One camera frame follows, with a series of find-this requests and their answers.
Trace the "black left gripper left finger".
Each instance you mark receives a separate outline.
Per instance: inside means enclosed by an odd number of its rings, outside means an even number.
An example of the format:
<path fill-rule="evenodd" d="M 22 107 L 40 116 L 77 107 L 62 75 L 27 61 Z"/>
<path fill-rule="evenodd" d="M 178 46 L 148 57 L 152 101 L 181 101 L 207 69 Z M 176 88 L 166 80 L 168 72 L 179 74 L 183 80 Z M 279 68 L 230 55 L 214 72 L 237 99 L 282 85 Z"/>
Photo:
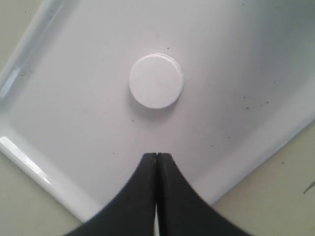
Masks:
<path fill-rule="evenodd" d="M 157 155 L 145 153 L 121 191 L 68 236 L 153 236 Z"/>

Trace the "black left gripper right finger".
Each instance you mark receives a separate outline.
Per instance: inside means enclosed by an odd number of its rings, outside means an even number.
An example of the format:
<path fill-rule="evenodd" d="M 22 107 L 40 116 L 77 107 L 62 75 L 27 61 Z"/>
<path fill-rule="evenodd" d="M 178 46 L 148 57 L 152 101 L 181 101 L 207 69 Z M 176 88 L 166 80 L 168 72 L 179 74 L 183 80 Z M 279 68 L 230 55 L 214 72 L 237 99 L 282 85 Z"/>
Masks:
<path fill-rule="evenodd" d="M 157 221 L 161 236 L 245 236 L 190 186 L 172 156 L 157 155 Z"/>

